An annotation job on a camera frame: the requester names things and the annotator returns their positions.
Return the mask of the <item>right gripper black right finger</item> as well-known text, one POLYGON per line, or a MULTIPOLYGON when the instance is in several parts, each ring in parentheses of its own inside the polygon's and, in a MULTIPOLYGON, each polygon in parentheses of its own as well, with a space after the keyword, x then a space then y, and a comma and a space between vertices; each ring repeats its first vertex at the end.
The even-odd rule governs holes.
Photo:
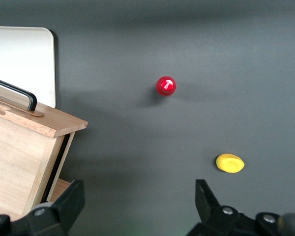
POLYGON ((195 183, 195 206, 201 222, 189 236, 255 236, 255 221, 230 206, 219 204, 204 179, 195 183))

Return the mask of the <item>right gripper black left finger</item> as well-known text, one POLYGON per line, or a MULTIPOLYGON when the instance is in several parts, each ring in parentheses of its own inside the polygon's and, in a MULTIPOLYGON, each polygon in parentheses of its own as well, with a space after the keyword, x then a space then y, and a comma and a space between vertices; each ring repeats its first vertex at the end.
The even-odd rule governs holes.
POLYGON ((74 180, 51 203, 36 206, 28 215, 30 236, 67 236, 85 206, 82 180, 74 180))

